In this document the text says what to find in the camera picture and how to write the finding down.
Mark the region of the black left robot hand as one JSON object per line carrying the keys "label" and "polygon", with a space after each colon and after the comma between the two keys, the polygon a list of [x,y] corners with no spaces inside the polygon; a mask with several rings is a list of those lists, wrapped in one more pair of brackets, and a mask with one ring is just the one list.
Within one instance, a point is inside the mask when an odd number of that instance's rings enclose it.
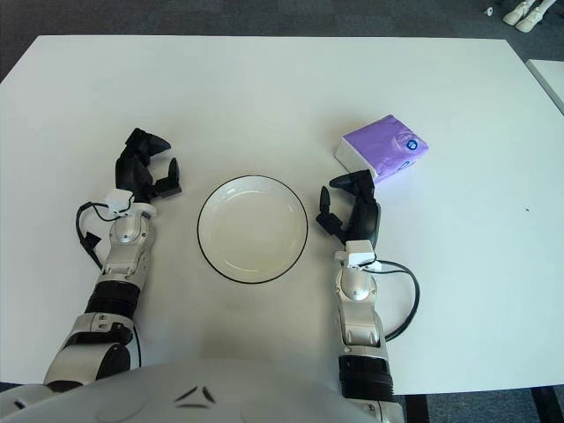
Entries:
{"label": "black left robot hand", "polygon": [[151,157],[169,150],[165,139],[135,128],[125,148],[115,163],[115,187],[133,193],[137,203],[150,204],[156,198],[166,198],[182,192],[180,171],[176,158],[172,158],[167,176],[153,180],[149,171]]}

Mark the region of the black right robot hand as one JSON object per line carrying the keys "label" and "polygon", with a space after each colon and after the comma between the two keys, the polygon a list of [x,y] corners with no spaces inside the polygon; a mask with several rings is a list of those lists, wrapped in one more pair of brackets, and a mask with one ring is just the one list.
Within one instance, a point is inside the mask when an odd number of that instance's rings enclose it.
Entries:
{"label": "black right robot hand", "polygon": [[348,226],[330,211],[330,193],[322,186],[319,214],[316,222],[329,235],[336,236],[342,244],[348,241],[369,241],[375,248],[380,225],[381,207],[375,199],[375,185],[369,170],[360,170],[332,179],[329,185],[351,194],[354,198]]}

